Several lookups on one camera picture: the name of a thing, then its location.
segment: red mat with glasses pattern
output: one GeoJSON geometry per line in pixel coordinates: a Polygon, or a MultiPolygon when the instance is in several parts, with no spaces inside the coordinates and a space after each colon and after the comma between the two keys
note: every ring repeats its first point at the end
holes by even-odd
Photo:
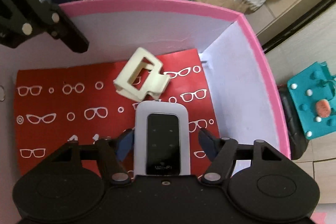
{"type": "MultiPolygon", "coordinates": [[[[198,129],[218,136],[209,88],[196,49],[157,56],[161,73],[171,78],[160,99],[184,105],[189,113],[191,173],[203,174],[210,162],[198,144],[198,129]]],[[[17,73],[14,115],[17,158],[21,174],[67,140],[92,144],[133,128],[136,102],[116,93],[113,80],[126,61],[72,68],[21,70],[17,73]]],[[[133,84],[140,87],[144,75],[133,84]]],[[[132,172],[133,154],[123,162],[132,172]]],[[[96,163],[83,166],[98,173],[96,163]]]]}

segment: round black disc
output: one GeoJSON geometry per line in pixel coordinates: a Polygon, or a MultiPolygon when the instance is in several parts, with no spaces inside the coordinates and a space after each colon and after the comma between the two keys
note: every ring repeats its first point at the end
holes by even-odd
{"type": "Polygon", "coordinates": [[[278,222],[301,219],[317,205],[316,182],[295,164],[263,162],[236,173],[228,185],[234,203],[249,215],[278,222]]]}
{"type": "Polygon", "coordinates": [[[28,173],[13,189],[13,200],[24,217],[44,223],[76,218],[102,198],[101,178],[80,168],[78,174],[51,175],[28,173]]]}

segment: teal toy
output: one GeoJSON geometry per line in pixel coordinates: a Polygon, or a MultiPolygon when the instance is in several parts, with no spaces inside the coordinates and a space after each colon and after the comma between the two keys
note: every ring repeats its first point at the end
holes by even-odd
{"type": "Polygon", "coordinates": [[[315,62],[287,87],[308,140],[336,131],[336,75],[330,74],[326,62],[315,62]]]}

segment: black strip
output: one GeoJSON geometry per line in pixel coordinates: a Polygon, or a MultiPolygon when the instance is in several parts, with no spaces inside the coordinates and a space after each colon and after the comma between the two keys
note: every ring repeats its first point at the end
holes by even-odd
{"type": "Polygon", "coordinates": [[[307,13],[302,15],[299,19],[297,19],[294,23],[289,25],[286,29],[280,32],[278,35],[273,37],[270,41],[265,43],[262,46],[264,53],[268,53],[273,50],[275,47],[279,46],[282,42],[290,38],[296,32],[301,30],[304,26],[312,22],[315,18],[317,18],[320,14],[322,14],[329,7],[334,5],[336,0],[322,0],[313,8],[311,8],[307,13]]]}

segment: cream plastic bracket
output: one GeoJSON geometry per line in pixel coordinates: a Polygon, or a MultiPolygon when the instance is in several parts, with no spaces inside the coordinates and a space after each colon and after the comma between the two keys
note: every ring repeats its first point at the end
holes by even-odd
{"type": "Polygon", "coordinates": [[[117,93],[137,102],[142,102],[147,94],[152,96],[154,100],[158,100],[170,80],[169,75],[160,74],[162,65],[162,62],[149,51],[141,47],[138,48],[113,81],[117,93]],[[143,62],[144,58],[152,64],[143,62]],[[151,73],[138,90],[132,84],[142,69],[149,70],[151,73]]]}

